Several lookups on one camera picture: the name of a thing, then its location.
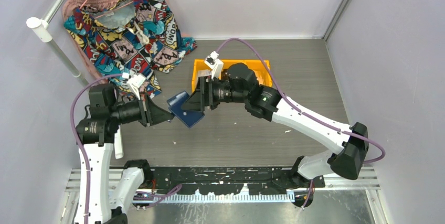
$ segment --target orange tray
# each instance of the orange tray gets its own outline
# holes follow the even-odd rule
[[[257,80],[260,84],[265,86],[273,86],[272,79],[270,78],[269,73],[264,68],[263,64],[260,60],[221,60],[224,63],[222,70],[229,68],[230,66],[236,63],[244,63],[248,68],[255,72],[257,76]],[[267,67],[270,69],[269,61],[265,60]],[[196,89],[196,84],[198,82],[198,72],[201,70],[210,70],[210,68],[204,63],[204,60],[195,60],[195,64],[193,66],[193,76],[192,76],[192,92]]]

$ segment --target white wall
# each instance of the white wall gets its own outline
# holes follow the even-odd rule
[[[394,223],[445,219],[444,12],[445,0],[352,0],[328,41],[350,120],[387,150],[375,167]]]
[[[168,0],[196,38],[321,38],[341,0]]]
[[[69,108],[81,85],[26,27],[26,19],[42,17],[51,2],[2,0],[1,223],[54,223],[71,168],[79,166]],[[60,13],[50,31],[82,68]],[[77,119],[85,104],[82,99]]]

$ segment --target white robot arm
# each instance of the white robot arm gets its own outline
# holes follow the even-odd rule
[[[217,65],[213,58],[210,60],[210,67]],[[357,179],[369,145],[345,132],[367,136],[366,126],[360,123],[351,126],[335,122],[303,107],[289,97],[287,99],[299,111],[290,106],[275,88],[260,85],[255,73],[245,64],[238,63],[227,69],[225,80],[211,76],[199,77],[196,90],[182,105],[182,109],[203,112],[205,107],[213,110],[221,102],[244,103],[245,109],[251,115],[289,126],[328,148],[326,152],[297,159],[293,166],[294,182],[297,185],[307,185],[310,179],[331,173],[337,173],[347,179]],[[321,123],[333,124],[338,130],[330,129]]]
[[[109,169],[116,138],[120,138],[120,124],[139,121],[142,125],[156,125],[173,119],[173,115],[156,106],[148,95],[142,100],[118,102],[112,84],[100,84],[89,90],[90,105],[87,115],[76,126],[76,131],[88,157],[90,170],[79,149],[81,159],[80,198],[74,223],[126,223],[126,213],[136,190],[149,186],[153,173],[147,160],[128,161],[121,180],[109,196]]]

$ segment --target colorful shirt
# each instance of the colorful shirt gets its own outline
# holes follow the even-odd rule
[[[128,1],[133,2],[135,14],[123,26],[106,27],[93,17]],[[108,10],[91,6],[76,8],[64,26],[103,76],[123,72],[145,75],[140,92],[150,97],[161,93],[154,70],[169,73],[197,47],[193,38],[181,37],[165,0],[119,0]],[[121,91],[130,92],[122,78],[113,78],[110,82]]]

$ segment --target blue block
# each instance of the blue block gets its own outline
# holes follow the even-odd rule
[[[168,109],[179,118],[188,128],[193,127],[199,120],[204,117],[204,112],[193,110],[182,110],[182,104],[187,101],[190,95],[186,91],[171,97],[167,100]]]

